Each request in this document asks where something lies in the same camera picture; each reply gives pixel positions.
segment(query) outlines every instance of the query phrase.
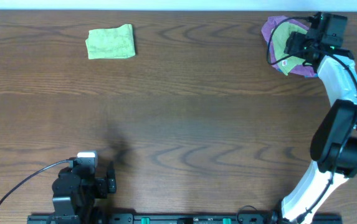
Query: brown tabletop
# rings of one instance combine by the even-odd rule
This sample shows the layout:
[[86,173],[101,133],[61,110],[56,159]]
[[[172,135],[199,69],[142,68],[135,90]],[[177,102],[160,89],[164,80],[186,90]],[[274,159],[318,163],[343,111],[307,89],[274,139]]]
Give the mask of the brown tabletop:
[[[110,207],[273,208],[305,173],[310,141],[330,108],[319,79],[267,65],[260,30],[282,14],[295,15],[0,11],[0,199],[47,164],[98,150],[117,170]],[[357,64],[357,13],[344,15],[344,47]],[[89,60],[88,31],[122,24],[133,24],[137,55]],[[14,192],[0,223],[52,212],[61,168]],[[320,211],[357,223],[357,176]]]

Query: green cloth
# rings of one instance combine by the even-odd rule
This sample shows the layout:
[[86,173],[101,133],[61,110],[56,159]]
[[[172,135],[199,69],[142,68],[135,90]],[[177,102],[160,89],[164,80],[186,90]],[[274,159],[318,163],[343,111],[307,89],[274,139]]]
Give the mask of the green cloth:
[[88,59],[129,58],[135,55],[133,26],[90,30],[85,40]]
[[[280,26],[278,26],[274,35],[272,36],[272,43],[274,43],[274,54],[275,58],[278,60],[287,56],[283,51],[286,47],[286,40],[289,38],[292,32],[299,32],[302,34],[306,34],[307,30],[299,27],[298,25],[291,24],[289,22],[284,22]],[[296,65],[301,65],[304,62],[304,59],[298,57],[290,57],[287,60],[284,60],[278,63],[279,69],[285,74],[288,73],[296,67]]]

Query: cable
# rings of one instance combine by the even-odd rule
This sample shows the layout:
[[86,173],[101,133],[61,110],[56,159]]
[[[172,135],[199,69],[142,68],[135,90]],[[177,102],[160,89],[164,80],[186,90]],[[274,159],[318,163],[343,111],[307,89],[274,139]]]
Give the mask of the cable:
[[62,164],[62,163],[64,163],[64,162],[69,162],[69,160],[66,159],[66,160],[62,160],[62,161],[56,162],[56,163],[51,164],[51,165],[49,165],[49,166],[47,166],[47,167],[45,167],[45,168],[42,168],[41,170],[38,170],[37,172],[33,173],[32,175],[26,177],[24,180],[22,180],[20,183],[18,183],[14,188],[12,188],[12,190],[10,190],[10,191],[0,200],[0,206],[1,206],[1,204],[3,203],[3,201],[4,201],[10,194],[13,193],[13,191],[15,191],[17,188],[19,188],[22,184],[24,184],[24,183],[25,183],[26,181],[28,181],[30,178],[32,178],[33,176],[35,176],[35,175],[41,173],[42,171],[45,171],[45,170],[47,170],[47,169],[49,169],[49,168],[51,168],[51,167],[54,167],[54,166],[59,165],[59,164]]
[[257,208],[255,208],[255,207],[253,207],[253,206],[251,206],[251,205],[245,205],[245,206],[241,207],[240,209],[238,209],[238,211],[237,211],[237,213],[236,213],[236,221],[237,221],[239,224],[243,224],[243,222],[239,220],[239,213],[240,213],[243,209],[245,209],[245,208],[253,208],[255,211],[258,211]]
[[[293,54],[290,54],[288,56],[285,56],[283,58],[280,58],[279,60],[276,60],[274,62],[271,62],[269,60],[269,54],[270,54],[270,45],[271,45],[271,41],[272,41],[272,36],[274,35],[275,31],[277,30],[277,28],[283,24],[284,22],[287,22],[291,19],[305,19],[306,21],[309,21],[309,17],[289,17],[289,18],[286,18],[284,19],[283,21],[281,21],[280,23],[277,24],[277,26],[274,27],[273,31],[271,32],[271,36],[270,36],[270,39],[268,41],[268,44],[267,44],[267,63],[269,65],[275,65],[287,58],[290,58],[290,57],[293,57],[293,56],[296,56],[296,55],[299,55],[299,54],[302,54],[302,53],[307,53],[307,52],[318,52],[320,54],[324,54],[324,55],[327,55],[331,58],[333,58],[334,60],[336,60],[350,75],[351,77],[351,80],[353,81],[354,83],[354,86],[356,88],[356,91],[357,91],[357,81],[356,81],[356,78],[353,74],[353,72],[350,70],[349,66],[344,64],[344,62],[342,62],[340,59],[338,59],[337,57],[335,57],[333,54],[329,53],[329,52],[326,52],[324,50],[320,50],[320,49],[315,49],[315,48],[312,48],[312,49],[305,49],[305,50],[299,50],[298,52],[295,52]],[[341,143],[341,146],[340,146],[340,149],[338,151],[338,153],[336,154],[336,157],[335,157],[335,160],[334,160],[334,163],[333,163],[333,168],[332,168],[332,171],[331,171],[331,176],[328,180],[328,183],[327,185],[325,186],[325,188],[323,189],[322,193],[318,196],[318,198],[315,200],[315,202],[310,206],[310,208],[306,208],[306,211],[299,215],[297,218],[296,218],[296,221],[297,223],[301,223],[302,221],[304,221],[305,217],[312,212],[312,210],[320,203],[320,201],[322,200],[322,198],[325,196],[325,194],[327,193],[329,187],[333,184],[333,178],[335,176],[335,173],[336,173],[336,170],[337,170],[337,160],[338,158],[340,157],[340,154],[341,152],[343,152],[343,149],[345,148],[346,144],[347,144],[347,141],[349,140],[350,136],[351,136],[351,132],[352,130],[354,129],[355,125],[357,123],[357,112],[355,113],[354,117],[353,117],[353,120],[351,122],[351,125],[349,127],[349,129],[347,130],[346,132],[346,135],[345,135],[345,138],[343,139],[343,142]]]

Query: cloth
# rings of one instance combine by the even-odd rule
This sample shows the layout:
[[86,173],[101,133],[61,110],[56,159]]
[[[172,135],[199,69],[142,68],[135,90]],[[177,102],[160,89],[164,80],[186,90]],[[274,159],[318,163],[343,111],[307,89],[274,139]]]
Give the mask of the cloth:
[[130,58],[135,55],[133,26],[90,30],[85,44],[88,59]]
[[[271,36],[271,32],[272,30],[274,29],[274,27],[276,27],[278,25],[279,22],[281,22],[282,20],[286,19],[287,17],[286,16],[272,16],[272,17],[269,17],[267,22],[263,25],[262,29],[261,29],[261,32],[262,32],[262,35],[264,37],[264,40],[266,42],[269,41],[270,39],[270,36]],[[302,28],[305,32],[306,30],[308,30],[308,27],[305,26],[304,24],[296,21],[296,20],[290,20],[288,21],[287,23],[289,24],[294,24],[296,26],[299,26],[300,28]],[[282,51],[278,52],[278,55],[275,53],[275,42],[274,42],[274,37],[275,36],[278,36],[280,35],[278,33],[278,31],[280,30],[281,26],[284,26],[285,23],[281,24],[280,27],[275,31],[274,33],[274,36],[273,36],[273,39],[272,39],[272,42],[271,42],[271,46],[270,46],[270,57],[271,57],[271,62],[274,62],[276,61],[276,58],[282,58],[278,55],[287,55],[287,54],[284,54],[283,50],[285,49],[285,47],[281,48]],[[290,32],[287,32],[287,37],[284,39],[282,38],[282,40],[284,40],[283,42],[283,46],[286,46],[286,40],[288,39],[289,35],[290,35]],[[304,77],[317,77],[316,73],[314,72],[314,69],[312,67],[304,67],[300,64],[297,64],[295,65],[292,69],[288,69],[289,67],[287,67],[287,64],[289,62],[289,60],[291,58],[294,58],[294,57],[290,57],[288,58],[288,60],[285,62],[283,61],[283,63],[286,63],[286,66],[282,66],[282,62],[276,65],[273,65],[273,67],[281,72],[283,72],[284,74],[288,74],[288,72],[291,72],[291,73],[294,73],[294,74],[297,74],[297,75],[303,75]]]

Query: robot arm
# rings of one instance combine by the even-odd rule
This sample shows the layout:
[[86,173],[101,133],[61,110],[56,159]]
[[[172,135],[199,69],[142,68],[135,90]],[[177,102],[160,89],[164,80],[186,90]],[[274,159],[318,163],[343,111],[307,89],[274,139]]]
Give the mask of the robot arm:
[[[334,15],[319,14],[318,16],[325,18],[332,18]],[[309,30],[307,37],[323,37],[329,33],[329,26],[332,24],[321,24],[321,20],[317,20]],[[316,35],[317,32],[322,32],[322,35]],[[292,33],[292,38],[288,39],[287,51],[293,50],[294,39],[301,39],[304,37]],[[339,46],[330,46],[332,50]],[[335,55],[336,58],[346,64],[357,82],[357,75],[355,72],[355,62],[349,51],[339,50],[345,54]],[[341,184],[344,184],[349,178],[354,177],[357,173],[357,138],[350,137],[340,157],[336,159],[338,150],[340,150],[343,139],[346,138],[346,132],[351,128],[351,122],[357,113],[357,91],[350,74],[338,63],[335,59],[328,55],[319,55],[317,58],[310,58],[309,55],[303,54],[301,56],[308,63],[311,63],[314,68],[318,68],[318,77],[322,80],[331,104],[331,110],[322,122],[318,131],[315,133],[310,153],[312,161],[308,167],[305,175],[302,177],[294,191],[286,196],[280,205],[281,223],[311,223],[313,216],[322,203],[328,196]],[[333,183],[329,183],[331,172],[335,172],[333,176]],[[319,202],[308,212],[305,213],[317,198],[321,197]]]

